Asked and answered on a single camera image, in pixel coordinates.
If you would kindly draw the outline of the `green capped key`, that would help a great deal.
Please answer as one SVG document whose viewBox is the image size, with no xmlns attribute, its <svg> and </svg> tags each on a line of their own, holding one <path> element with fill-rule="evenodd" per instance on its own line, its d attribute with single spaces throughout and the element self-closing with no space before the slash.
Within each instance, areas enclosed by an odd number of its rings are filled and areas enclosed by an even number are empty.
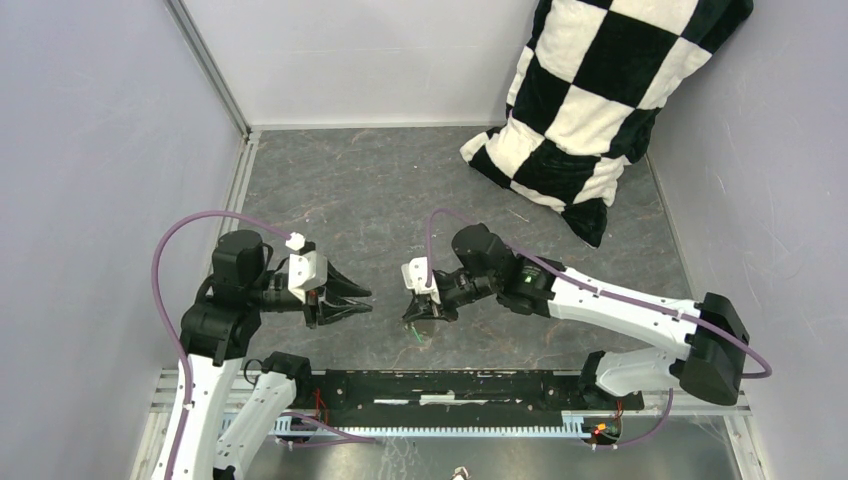
<svg viewBox="0 0 848 480">
<path fill-rule="evenodd" d="M 410 324 L 409 330 L 412 332 L 412 334 L 414 335 L 414 337 L 416 338 L 416 340 L 419 344 L 424 344 L 424 340 L 423 340 L 421 334 L 418 332 L 417 328 L 414 325 Z"/>
</svg>

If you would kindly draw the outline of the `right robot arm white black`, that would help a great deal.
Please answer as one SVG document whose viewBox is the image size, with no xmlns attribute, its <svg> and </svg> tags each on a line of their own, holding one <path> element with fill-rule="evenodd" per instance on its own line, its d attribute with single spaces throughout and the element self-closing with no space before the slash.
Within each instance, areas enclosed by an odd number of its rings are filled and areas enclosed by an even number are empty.
<svg viewBox="0 0 848 480">
<path fill-rule="evenodd" d="M 460 308 L 493 297 L 519 315 L 579 321 L 646 343 L 641 350 L 589 355 L 577 392 L 591 408 L 672 388 L 711 404 L 736 404 L 752 354 L 747 328 L 727 297 L 673 299 L 605 283 L 513 248 L 484 224 L 461 229 L 451 247 L 461 263 L 453 272 L 433 269 L 427 257 L 402 265 L 413 295 L 404 322 L 453 322 Z"/>
</svg>

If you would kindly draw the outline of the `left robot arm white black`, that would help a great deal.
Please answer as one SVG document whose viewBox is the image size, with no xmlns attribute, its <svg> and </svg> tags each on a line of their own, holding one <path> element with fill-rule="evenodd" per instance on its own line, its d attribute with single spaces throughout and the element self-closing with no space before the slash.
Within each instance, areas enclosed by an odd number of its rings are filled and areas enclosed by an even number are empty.
<svg viewBox="0 0 848 480">
<path fill-rule="evenodd" d="M 264 312 L 297 312 L 309 328 L 371 312 L 371 291 L 342 275 L 296 235 L 290 255 L 271 265 L 273 248 L 252 230 L 219 238 L 212 272 L 181 319 L 178 392 L 155 479 L 242 479 L 273 423 L 302 407 L 317 388 L 308 358 L 274 352 L 261 363 L 251 395 L 228 427 L 230 391 Z"/>
</svg>

